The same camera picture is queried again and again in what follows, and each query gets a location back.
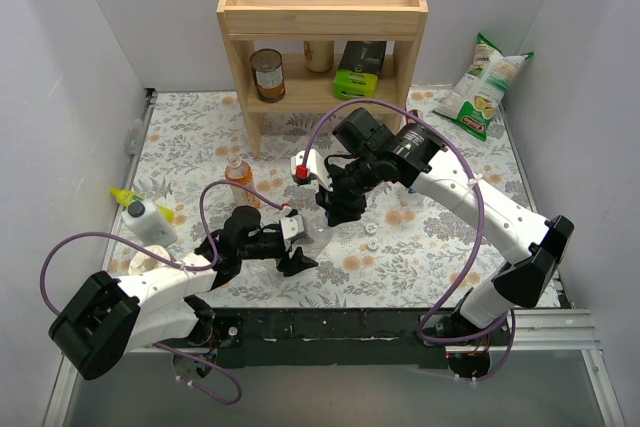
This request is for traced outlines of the brown tin can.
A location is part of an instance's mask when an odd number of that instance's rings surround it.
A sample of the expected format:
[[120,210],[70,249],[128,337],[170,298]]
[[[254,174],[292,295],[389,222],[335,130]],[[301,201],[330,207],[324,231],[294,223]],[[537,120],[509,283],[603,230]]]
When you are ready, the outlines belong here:
[[250,67],[258,99],[265,103],[280,101],[286,92],[281,54],[274,49],[259,49],[251,55]]

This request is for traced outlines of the clear plastic bottle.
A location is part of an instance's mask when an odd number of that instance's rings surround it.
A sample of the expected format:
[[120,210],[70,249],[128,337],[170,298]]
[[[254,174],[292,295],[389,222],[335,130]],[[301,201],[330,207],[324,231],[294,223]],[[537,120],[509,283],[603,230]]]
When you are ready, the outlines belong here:
[[317,257],[329,245],[333,237],[333,229],[325,217],[306,219],[304,236],[299,241],[303,253],[308,257]]

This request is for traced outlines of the floral patterned table mat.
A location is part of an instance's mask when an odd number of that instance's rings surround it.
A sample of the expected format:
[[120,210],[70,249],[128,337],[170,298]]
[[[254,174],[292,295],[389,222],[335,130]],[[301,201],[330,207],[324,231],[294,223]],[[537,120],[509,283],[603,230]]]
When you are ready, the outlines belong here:
[[[252,168],[255,188],[265,198],[260,208],[264,222],[278,219],[282,202],[318,218],[316,189],[294,184],[289,159],[307,145],[310,133],[316,134],[314,146],[322,154],[340,155],[332,128],[317,114],[270,113],[261,155],[254,158],[234,93],[161,93],[131,187],[174,211],[174,257],[196,248],[206,230],[220,228],[231,214],[235,201],[223,184],[230,154]],[[410,205],[405,195],[398,184],[372,191],[364,216],[334,229],[317,267],[287,278],[270,260],[247,262],[206,301],[214,307],[430,307],[457,280],[475,232],[437,202],[424,198]],[[367,248],[370,240],[379,243],[377,251]],[[493,246],[483,245],[460,291],[477,286],[502,262]]]

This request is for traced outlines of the dark red snack bar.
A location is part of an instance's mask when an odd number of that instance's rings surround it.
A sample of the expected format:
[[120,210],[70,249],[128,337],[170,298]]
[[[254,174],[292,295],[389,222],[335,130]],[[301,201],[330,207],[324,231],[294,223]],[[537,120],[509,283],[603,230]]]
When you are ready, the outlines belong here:
[[419,109],[411,109],[405,115],[406,125],[419,125],[424,126],[424,115]]

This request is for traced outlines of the green wipes pack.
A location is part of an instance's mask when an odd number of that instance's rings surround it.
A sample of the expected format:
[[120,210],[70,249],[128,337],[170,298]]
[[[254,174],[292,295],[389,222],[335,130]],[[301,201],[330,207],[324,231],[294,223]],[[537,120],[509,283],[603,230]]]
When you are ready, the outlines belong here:
[[333,80],[333,97],[339,100],[373,98],[378,82],[376,74],[339,69]]

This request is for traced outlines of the black box on shelf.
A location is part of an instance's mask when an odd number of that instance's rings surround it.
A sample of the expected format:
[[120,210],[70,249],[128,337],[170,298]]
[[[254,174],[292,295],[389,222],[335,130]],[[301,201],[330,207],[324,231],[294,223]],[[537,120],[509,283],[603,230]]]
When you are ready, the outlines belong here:
[[347,41],[339,70],[378,76],[386,55],[386,41]]

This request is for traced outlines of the wooden shelf rack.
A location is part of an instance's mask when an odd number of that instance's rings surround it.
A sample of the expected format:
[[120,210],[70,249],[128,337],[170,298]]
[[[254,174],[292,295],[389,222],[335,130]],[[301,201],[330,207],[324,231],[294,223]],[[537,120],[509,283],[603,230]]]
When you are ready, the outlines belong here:
[[268,113],[325,113],[338,101],[334,73],[313,73],[301,53],[283,57],[285,95],[257,97],[250,57],[257,41],[390,41],[377,98],[405,107],[428,16],[427,0],[219,0],[217,18],[253,155]]

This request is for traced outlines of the cream cylindrical jar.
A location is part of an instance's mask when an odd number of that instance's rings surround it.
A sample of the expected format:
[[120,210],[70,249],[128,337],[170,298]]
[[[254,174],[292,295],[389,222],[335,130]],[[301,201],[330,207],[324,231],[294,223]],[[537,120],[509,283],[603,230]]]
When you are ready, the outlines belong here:
[[333,41],[305,41],[305,67],[315,73],[329,71],[334,64]]

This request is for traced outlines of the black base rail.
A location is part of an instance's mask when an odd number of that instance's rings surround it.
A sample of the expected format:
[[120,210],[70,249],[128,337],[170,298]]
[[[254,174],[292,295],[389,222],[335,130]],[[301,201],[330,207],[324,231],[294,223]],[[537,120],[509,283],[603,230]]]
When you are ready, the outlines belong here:
[[418,308],[224,308],[216,312],[205,343],[189,349],[195,357],[174,356],[172,363],[178,374],[194,380],[205,378],[212,364],[225,369],[405,365],[467,378],[485,375],[491,351],[508,342],[507,323],[469,342],[426,342],[473,334],[455,325],[451,314],[445,309],[421,327]]

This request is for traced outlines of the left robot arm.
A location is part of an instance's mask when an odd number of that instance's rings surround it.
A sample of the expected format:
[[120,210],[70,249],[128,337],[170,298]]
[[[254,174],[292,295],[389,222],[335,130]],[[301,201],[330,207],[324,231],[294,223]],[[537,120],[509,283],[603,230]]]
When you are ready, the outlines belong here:
[[316,235],[296,210],[265,225],[260,212],[237,207],[222,228],[183,260],[112,277],[91,275],[56,316],[48,335],[86,380],[108,372],[132,350],[171,339],[208,345],[218,332],[202,299],[237,276],[246,260],[272,260],[286,277],[316,266],[305,253]]

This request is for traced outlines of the green chips bag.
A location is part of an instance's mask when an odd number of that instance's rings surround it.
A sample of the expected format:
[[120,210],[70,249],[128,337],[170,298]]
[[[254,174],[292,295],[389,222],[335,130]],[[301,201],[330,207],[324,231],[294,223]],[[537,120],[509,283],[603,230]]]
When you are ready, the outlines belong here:
[[523,65],[533,56],[533,51],[505,56],[493,42],[478,33],[469,68],[434,112],[485,141],[504,96]]

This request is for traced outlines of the yellow squeeze bottle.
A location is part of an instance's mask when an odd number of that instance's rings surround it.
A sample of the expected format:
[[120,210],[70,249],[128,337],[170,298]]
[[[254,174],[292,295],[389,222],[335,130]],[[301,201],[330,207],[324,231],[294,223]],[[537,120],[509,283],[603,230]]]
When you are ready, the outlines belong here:
[[[131,190],[127,190],[127,189],[116,189],[116,188],[110,188],[109,192],[111,194],[111,196],[115,199],[115,201],[127,208],[129,205],[131,205],[133,202],[137,202],[137,201],[142,201],[143,197]],[[174,211],[164,207],[160,204],[155,203],[155,207],[161,212],[161,214],[163,215],[163,217],[169,222],[172,223],[174,221]]]

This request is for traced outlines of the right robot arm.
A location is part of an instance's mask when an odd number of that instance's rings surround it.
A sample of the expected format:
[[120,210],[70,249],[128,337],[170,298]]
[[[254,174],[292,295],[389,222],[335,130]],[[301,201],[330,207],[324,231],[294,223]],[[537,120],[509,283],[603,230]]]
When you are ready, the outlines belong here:
[[430,344],[475,344],[499,328],[514,308],[535,307],[564,257],[573,223],[562,215],[547,219],[498,191],[472,171],[450,140],[417,115],[404,112],[407,124],[392,133],[364,108],[365,103],[358,101],[358,108],[333,131],[350,163],[332,165],[312,147],[291,160],[295,180],[317,181],[316,202],[329,224],[360,219],[366,193],[385,182],[399,183],[436,201],[476,230],[470,256],[444,298],[465,279],[483,241],[505,261],[471,289],[450,316],[429,326],[444,303],[438,300],[421,319],[419,337]]

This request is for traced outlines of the orange drink bottle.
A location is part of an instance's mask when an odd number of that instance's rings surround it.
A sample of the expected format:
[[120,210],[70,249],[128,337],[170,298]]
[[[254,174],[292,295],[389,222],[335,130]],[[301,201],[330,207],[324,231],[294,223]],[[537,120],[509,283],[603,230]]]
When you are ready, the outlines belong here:
[[238,206],[260,208],[260,200],[253,194],[253,171],[249,164],[238,154],[230,154],[225,168],[225,179],[234,182],[231,185],[234,200]]

